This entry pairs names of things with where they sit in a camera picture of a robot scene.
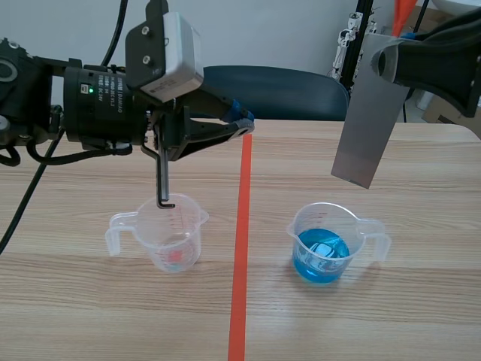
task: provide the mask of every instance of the measuring cup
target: measuring cup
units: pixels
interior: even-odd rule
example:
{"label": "measuring cup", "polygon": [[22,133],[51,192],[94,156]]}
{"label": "measuring cup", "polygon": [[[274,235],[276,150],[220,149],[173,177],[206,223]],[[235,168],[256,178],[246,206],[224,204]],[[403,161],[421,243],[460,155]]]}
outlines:
{"label": "measuring cup", "polygon": [[304,206],[287,227],[294,237],[292,261],[309,281],[326,284],[337,280],[368,239],[374,240],[374,257],[384,261],[391,238],[379,220],[362,220],[332,203]]}
{"label": "measuring cup", "polygon": [[111,256],[120,254],[120,233],[132,232],[150,259],[166,272],[192,266],[201,254],[201,225],[209,214],[188,196],[171,193],[175,208],[159,209],[155,198],[136,212],[116,214],[110,219],[105,241]]}

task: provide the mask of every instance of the wood grain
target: wood grain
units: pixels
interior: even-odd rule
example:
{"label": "wood grain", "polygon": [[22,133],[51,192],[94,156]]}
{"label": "wood grain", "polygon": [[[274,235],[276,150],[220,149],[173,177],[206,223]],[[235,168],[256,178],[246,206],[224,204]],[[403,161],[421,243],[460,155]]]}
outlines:
{"label": "wood grain", "polygon": [[[364,190],[330,175],[341,129],[256,127],[247,359],[478,360],[481,143],[460,126],[398,124]],[[387,262],[368,245],[338,282],[303,282],[284,229],[311,202],[383,221]]]}
{"label": "wood grain", "polygon": [[[397,124],[370,190],[330,175],[342,123],[256,121],[246,359],[478,360],[481,352],[481,143],[467,129]],[[59,153],[78,151],[62,142]],[[5,229],[36,164],[0,173]],[[171,164],[171,191],[210,214],[202,255],[162,273],[109,218],[155,194],[153,161],[49,167],[0,257],[0,360],[226,360],[241,141]],[[290,266],[284,232],[307,203],[382,220],[387,262],[370,247],[328,287]]]}

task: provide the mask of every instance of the orange cone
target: orange cone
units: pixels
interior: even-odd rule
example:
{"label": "orange cone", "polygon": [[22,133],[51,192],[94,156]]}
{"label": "orange cone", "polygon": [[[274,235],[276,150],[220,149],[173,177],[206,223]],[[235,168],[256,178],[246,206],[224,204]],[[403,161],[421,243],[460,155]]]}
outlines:
{"label": "orange cone", "polygon": [[407,22],[407,18],[413,12],[416,3],[416,0],[396,0],[392,36],[401,35],[401,30]]}

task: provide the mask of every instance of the empty measuring cup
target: empty measuring cup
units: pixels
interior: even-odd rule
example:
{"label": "empty measuring cup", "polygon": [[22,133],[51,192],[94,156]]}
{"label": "empty measuring cup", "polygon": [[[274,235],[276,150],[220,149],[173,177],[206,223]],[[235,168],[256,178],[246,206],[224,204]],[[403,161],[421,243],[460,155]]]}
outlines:
{"label": "empty measuring cup", "polygon": [[201,225],[209,214],[188,196],[171,193],[175,208],[159,209],[156,199],[136,212],[116,214],[105,233],[111,256],[120,254],[120,233],[132,232],[152,262],[166,272],[180,272],[201,254]]}
{"label": "empty measuring cup", "polygon": [[386,259],[391,238],[378,220],[362,220],[332,203],[304,206],[287,227],[294,237],[292,261],[309,281],[326,284],[337,280],[368,239],[375,243],[376,260]]}

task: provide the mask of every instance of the gray metal sheet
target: gray metal sheet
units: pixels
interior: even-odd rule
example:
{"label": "gray metal sheet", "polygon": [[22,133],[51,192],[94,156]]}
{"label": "gray metal sheet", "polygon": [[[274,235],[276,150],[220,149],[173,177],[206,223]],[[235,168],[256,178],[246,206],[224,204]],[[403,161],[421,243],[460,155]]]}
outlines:
{"label": "gray metal sheet", "polygon": [[331,174],[369,188],[409,88],[382,79],[371,59],[395,38],[369,34]]}

